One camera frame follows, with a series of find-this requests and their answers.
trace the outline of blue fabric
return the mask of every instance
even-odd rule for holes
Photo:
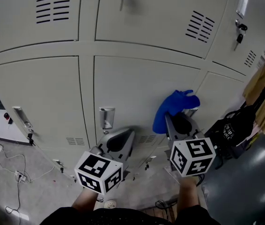
[[[175,92],[173,92],[163,101],[156,112],[155,120],[153,122],[152,129],[155,133],[167,133],[167,124],[165,119],[165,114],[167,112],[174,116],[177,113],[181,112],[183,109],[191,109],[200,106],[200,101],[197,96],[187,96],[192,92],[193,90],[187,90],[184,92],[175,90]]]

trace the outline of cube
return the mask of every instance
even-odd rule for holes
[[[84,152],[75,166],[79,183],[85,188],[105,195],[123,178],[123,164],[99,155]]]
[[[209,138],[174,141],[170,161],[183,177],[206,173],[216,152]]]

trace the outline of floor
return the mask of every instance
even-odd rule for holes
[[[34,147],[0,143],[9,157],[17,154],[26,157],[26,171],[32,179],[52,169],[51,163]],[[165,147],[157,148],[154,154],[157,157],[147,171],[142,169],[135,180],[126,179],[104,200],[114,199],[118,207],[143,210],[154,207],[159,199],[177,197],[178,184],[164,169],[168,165],[165,150]],[[0,163],[14,171],[23,170],[24,161],[23,157],[5,159],[0,152]],[[261,136],[237,160],[227,161],[219,170],[213,167],[202,184],[211,216],[222,225],[252,224],[265,210],[265,136]],[[78,183],[58,169],[30,184],[20,183],[22,225],[40,224],[59,207],[70,206],[81,190]],[[19,217],[5,212],[6,206],[18,206],[17,182],[11,172],[0,166],[0,224],[19,224]],[[96,208],[100,207],[103,207],[103,203],[97,202]]]
[[[31,179],[37,178],[43,173],[52,169],[43,155],[34,147],[17,145],[8,142],[0,142],[8,157],[23,154],[26,158],[25,171]],[[177,197],[179,185],[166,172],[165,166],[169,165],[164,151],[167,148],[159,147],[155,151],[155,158],[150,163],[150,168],[145,171],[142,169],[135,176],[135,180],[126,179],[117,189],[108,193],[104,200],[116,200],[117,207],[133,208],[143,210],[154,207],[157,200],[170,200]],[[11,171],[22,171],[24,166],[23,157],[5,159],[4,154],[0,152],[0,163],[3,167]],[[38,225],[48,215],[59,207],[71,206],[76,197],[81,192],[82,187],[74,183],[58,169],[53,169],[42,178],[33,181],[30,184],[20,183],[20,201],[19,212],[22,214],[21,224]],[[3,170],[0,166],[0,224],[11,225],[19,224],[19,217],[13,214],[8,215],[5,207],[17,208],[17,182],[14,175]],[[96,208],[103,207],[103,203],[96,203]]]
[[[238,159],[227,161],[219,170],[213,167],[202,183],[213,218],[222,225],[251,225],[264,215],[265,135]]]

